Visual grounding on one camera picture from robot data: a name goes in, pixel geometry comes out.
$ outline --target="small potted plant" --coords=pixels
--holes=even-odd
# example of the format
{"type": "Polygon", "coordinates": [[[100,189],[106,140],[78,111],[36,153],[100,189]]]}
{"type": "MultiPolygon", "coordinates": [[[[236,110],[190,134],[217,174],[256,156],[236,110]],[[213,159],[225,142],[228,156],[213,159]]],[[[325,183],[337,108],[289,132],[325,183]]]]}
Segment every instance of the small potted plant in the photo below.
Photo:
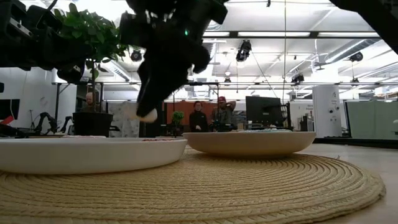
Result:
{"type": "Polygon", "coordinates": [[[69,4],[69,12],[61,13],[54,10],[55,16],[62,22],[60,35],[68,39],[76,39],[90,45],[93,53],[86,59],[87,69],[91,71],[91,84],[93,87],[93,111],[92,113],[78,112],[73,114],[75,133],[77,135],[105,135],[109,134],[109,127],[113,116],[97,111],[95,97],[95,79],[100,72],[107,72],[101,68],[101,63],[111,60],[118,61],[118,57],[124,57],[128,46],[120,44],[119,29],[114,22],[109,21],[95,12],[87,10],[79,12],[76,5],[69,4]]]}
{"type": "Polygon", "coordinates": [[[172,115],[172,124],[174,125],[174,136],[181,135],[181,121],[184,119],[182,111],[174,111],[172,115]]]}

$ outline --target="tan woven mat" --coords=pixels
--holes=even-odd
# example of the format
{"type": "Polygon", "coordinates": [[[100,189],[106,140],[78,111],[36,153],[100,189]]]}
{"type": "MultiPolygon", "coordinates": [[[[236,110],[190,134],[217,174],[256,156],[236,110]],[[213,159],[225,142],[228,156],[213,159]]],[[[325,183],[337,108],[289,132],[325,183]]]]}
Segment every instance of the tan woven mat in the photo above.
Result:
{"type": "Polygon", "coordinates": [[[311,223],[384,196],[347,162],[231,160],[186,150],[174,164],[92,175],[0,173],[0,223],[311,223]]]}

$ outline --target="shallow white bowl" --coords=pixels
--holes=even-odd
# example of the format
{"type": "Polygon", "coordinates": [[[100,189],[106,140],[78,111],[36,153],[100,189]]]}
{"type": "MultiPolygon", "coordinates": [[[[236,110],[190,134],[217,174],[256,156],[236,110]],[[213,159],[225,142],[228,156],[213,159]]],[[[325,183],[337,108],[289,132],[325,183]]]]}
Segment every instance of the shallow white bowl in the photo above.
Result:
{"type": "Polygon", "coordinates": [[[184,133],[193,149],[224,156],[285,156],[311,145],[313,132],[184,133]]]}
{"type": "Polygon", "coordinates": [[[187,140],[184,139],[142,140],[144,139],[0,140],[0,170],[24,174],[90,174],[146,169],[178,161],[187,145],[187,140]]]}

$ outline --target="computer monitor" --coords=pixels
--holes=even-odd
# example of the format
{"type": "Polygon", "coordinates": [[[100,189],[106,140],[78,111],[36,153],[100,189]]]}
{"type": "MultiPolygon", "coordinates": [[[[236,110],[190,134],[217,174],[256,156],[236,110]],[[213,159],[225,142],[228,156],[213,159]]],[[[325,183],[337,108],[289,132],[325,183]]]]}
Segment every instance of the computer monitor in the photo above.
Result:
{"type": "Polygon", "coordinates": [[[253,124],[283,127],[280,98],[247,96],[246,119],[253,124]]]}

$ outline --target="man in red cap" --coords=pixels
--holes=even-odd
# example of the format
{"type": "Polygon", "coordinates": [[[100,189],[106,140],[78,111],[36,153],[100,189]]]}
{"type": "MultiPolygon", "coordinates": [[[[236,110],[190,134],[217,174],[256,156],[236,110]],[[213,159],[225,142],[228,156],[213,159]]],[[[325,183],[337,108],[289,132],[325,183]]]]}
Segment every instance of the man in red cap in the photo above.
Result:
{"type": "Polygon", "coordinates": [[[232,124],[232,111],[235,110],[235,106],[235,101],[227,102],[225,97],[218,97],[218,107],[214,108],[211,114],[212,122],[218,121],[220,124],[232,124]]]}

